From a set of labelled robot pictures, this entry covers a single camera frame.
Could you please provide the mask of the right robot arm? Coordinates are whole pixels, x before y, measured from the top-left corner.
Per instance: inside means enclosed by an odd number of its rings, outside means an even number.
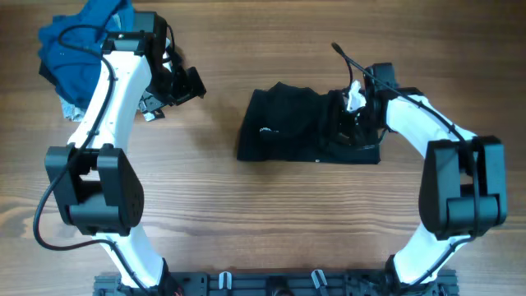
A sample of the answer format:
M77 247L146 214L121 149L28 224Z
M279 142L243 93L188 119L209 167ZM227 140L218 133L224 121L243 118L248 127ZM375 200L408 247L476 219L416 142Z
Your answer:
M403 136L423 157L420 224L390 256L384 286L418 291L464 245L507 217L505 153L494 136L456 126L415 88L366 92L355 82L339 97L353 127L380 127Z

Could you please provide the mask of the black polo shirt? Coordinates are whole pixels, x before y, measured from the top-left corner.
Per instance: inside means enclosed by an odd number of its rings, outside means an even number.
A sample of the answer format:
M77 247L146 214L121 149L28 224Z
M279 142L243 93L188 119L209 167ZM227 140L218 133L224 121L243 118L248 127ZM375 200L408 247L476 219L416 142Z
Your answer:
M237 160L378 164L378 138L343 113L344 95L277 83L254 90L238 133Z

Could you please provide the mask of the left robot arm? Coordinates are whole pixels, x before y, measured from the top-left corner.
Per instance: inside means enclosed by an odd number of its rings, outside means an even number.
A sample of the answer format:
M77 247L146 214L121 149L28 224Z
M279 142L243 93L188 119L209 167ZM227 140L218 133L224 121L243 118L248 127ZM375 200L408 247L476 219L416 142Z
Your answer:
M93 52L99 74L90 104L67 144L48 149L50 184L33 223L35 240L48 250L100 245L118 268L118 290L125 295L183 293L141 225L145 193L127 158L136 111L157 112L205 94L198 72L183 67L167 30L110 32ZM86 241L56 246L43 240L39 223L49 197L62 221Z

